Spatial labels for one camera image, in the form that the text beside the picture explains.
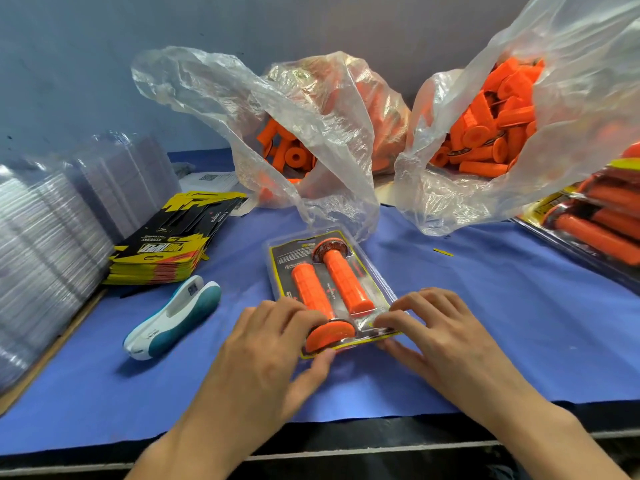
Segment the hand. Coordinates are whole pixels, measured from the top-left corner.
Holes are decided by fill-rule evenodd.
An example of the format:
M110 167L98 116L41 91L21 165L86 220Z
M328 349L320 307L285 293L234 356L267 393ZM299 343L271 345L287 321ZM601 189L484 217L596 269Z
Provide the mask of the hand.
M426 326L404 310L414 311ZM523 408L548 404L453 291L409 293L375 325L395 328L414 341L421 354L393 339L380 347L496 436Z
M335 357L331 349L290 380L309 331L325 322L325 315L292 298L244 310L192 404L167 434L179 458L210 461L195 477L211 478L214 468L221 477L229 475L324 382ZM185 471L176 474L187 477Z

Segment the person's left hand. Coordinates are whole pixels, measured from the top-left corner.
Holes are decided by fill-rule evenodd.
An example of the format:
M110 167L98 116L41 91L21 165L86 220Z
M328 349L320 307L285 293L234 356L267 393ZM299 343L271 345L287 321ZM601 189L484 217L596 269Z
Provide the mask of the person's left hand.
M331 349L291 382L309 331L325 322L325 315L292 298L245 309L187 412L167 434L177 458L206 458L226 476L273 436L329 373ZM211 467L203 466L202 478L213 477Z

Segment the wall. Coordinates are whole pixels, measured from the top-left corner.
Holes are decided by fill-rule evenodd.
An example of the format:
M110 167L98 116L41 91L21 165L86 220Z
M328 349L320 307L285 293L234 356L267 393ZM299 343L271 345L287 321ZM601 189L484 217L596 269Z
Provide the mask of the wall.
M365 58L411 100L464 66L528 0L1 0L0 157L73 147L105 129L154 133L167 151L226 146L142 97L129 71L167 45L235 54L255 72L336 50Z

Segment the transparent plastic bag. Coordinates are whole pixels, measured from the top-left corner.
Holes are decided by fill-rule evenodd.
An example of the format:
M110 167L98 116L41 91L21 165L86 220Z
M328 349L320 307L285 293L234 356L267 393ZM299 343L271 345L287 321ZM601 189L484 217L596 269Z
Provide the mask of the transparent plastic bag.
M397 208L444 235L514 217L580 181L640 137L640 0L531 0L464 70L420 89L407 149L396 160ZM543 58L534 85L538 131L506 175L486 181L428 165L496 62Z
M240 182L256 192L267 189L270 206L295 205L310 226L341 224L357 241L375 230L372 152L378 151L373 167L392 167L409 112L363 60L336 52L276 64L258 77L232 55L167 47L139 54L131 71L142 95L193 114L220 133L231 146ZM295 186L265 161L255 139L268 116L318 160Z

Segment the blue tablecloth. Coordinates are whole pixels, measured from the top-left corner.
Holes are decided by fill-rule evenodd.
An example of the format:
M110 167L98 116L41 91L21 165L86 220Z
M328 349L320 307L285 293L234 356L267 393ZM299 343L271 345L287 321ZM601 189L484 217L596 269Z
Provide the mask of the blue tablecloth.
M194 162L207 169L202 160ZM209 248L211 259L197 270L222 286L220 307L162 360L128 359L122 339L177 286L103 299L0 419L0 455L139 440L170 428L242 309L272 298L262 243L303 228L295 209L256 209L229 219ZM398 296L425 286L459 293L547 398L640 399L640 299L515 224L471 226L433 238L396 209L382 208L378 231L363 248ZM326 384L295 420L450 411L452 405L423 380L366 345L338 355Z

